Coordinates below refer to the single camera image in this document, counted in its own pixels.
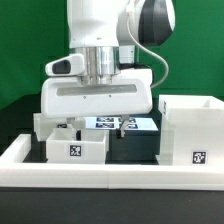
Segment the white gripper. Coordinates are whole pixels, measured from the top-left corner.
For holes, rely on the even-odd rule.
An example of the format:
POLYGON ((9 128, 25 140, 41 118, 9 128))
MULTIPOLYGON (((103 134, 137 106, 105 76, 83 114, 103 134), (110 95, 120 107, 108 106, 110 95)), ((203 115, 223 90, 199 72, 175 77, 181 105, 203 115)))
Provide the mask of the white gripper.
POLYGON ((76 138, 75 118, 122 115, 124 138, 130 114, 152 110, 151 69, 127 69, 108 85, 85 86, 78 77, 47 79, 42 87, 41 112, 47 118, 67 118, 71 137, 76 138))

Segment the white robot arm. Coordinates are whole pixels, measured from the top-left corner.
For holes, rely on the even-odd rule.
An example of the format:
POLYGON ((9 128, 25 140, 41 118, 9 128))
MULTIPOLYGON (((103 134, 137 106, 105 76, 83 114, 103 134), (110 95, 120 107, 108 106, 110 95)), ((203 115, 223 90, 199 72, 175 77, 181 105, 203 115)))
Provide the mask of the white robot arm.
POLYGON ((146 114, 150 69, 135 69, 124 45, 163 44, 175 27, 172 0, 67 0, 69 55, 48 63, 41 112, 47 118, 146 114))

